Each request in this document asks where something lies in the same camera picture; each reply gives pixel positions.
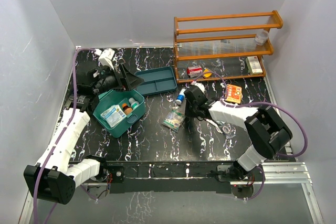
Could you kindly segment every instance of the teal plastic bin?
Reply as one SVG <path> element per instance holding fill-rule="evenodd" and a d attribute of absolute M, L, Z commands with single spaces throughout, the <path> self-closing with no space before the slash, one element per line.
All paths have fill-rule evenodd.
<path fill-rule="evenodd" d="M 127 103 L 130 107 L 129 99 L 133 97 L 139 102 L 139 106 L 136 107 L 132 113 L 128 114 L 118 125 L 111 128 L 110 125 L 100 116 L 105 110 L 107 110 L 112 105 L 119 105 L 122 108 L 123 103 Z M 144 97 L 140 95 L 135 90 L 117 92 L 111 90 L 104 94 L 99 95 L 99 103 L 96 107 L 93 115 L 98 120 L 98 122 L 103 125 L 106 130 L 114 137 L 120 137 L 129 127 L 131 127 L 137 120 L 140 119 L 145 114 L 145 104 Z"/>

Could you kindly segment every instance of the yellow object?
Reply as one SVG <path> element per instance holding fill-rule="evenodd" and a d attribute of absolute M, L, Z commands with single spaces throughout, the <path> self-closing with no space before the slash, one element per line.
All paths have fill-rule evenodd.
<path fill-rule="evenodd" d="M 231 84 L 227 85 L 227 98 L 225 101 L 240 104 L 242 102 L 241 87 Z"/>
<path fill-rule="evenodd" d="M 209 78 L 209 77 L 212 75 L 212 73 L 210 73 L 209 70 L 208 70 L 207 68 L 204 70 L 203 73 L 204 73 L 204 74 L 203 74 L 203 77 L 204 77 L 204 78 Z"/>

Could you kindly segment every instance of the red box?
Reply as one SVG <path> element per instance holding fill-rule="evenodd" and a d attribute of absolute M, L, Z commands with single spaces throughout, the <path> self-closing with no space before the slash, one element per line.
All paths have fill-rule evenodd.
<path fill-rule="evenodd" d="M 203 71 L 201 66 L 187 67 L 187 75 L 189 75 L 191 78 L 199 76 L 202 72 Z"/>

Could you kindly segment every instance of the black marble table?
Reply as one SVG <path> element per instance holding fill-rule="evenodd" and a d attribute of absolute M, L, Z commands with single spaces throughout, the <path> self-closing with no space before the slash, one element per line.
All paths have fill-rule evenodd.
<path fill-rule="evenodd" d="M 172 48 L 118 48 L 114 64 L 124 63 L 131 71 L 173 65 Z M 98 56 L 83 51 L 81 62 L 97 61 Z M 247 66 L 241 61 L 241 70 Z M 222 73 L 221 64 L 212 70 Z M 269 101 L 262 78 L 227 80 L 243 88 L 243 101 Z M 209 98 L 223 96 L 220 82 L 204 82 Z M 251 144 L 247 132 L 232 124 L 225 124 L 227 134 L 218 133 L 206 121 L 186 119 L 178 133 L 162 125 L 164 118 L 175 106 L 174 101 L 182 87 L 168 93 L 145 97 L 145 115 L 120 138 L 112 137 L 92 116 L 83 130 L 70 161 L 81 161 L 87 155 L 105 157 L 108 161 L 231 161 L 237 159 Z"/>

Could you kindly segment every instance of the transparent plastic object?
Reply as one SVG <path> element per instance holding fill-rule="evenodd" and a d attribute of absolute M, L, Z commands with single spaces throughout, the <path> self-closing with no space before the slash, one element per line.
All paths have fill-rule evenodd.
<path fill-rule="evenodd" d="M 269 37 L 269 32 L 265 30 L 261 30 L 256 34 L 254 41 L 257 45 L 262 46 L 267 41 L 268 37 Z"/>

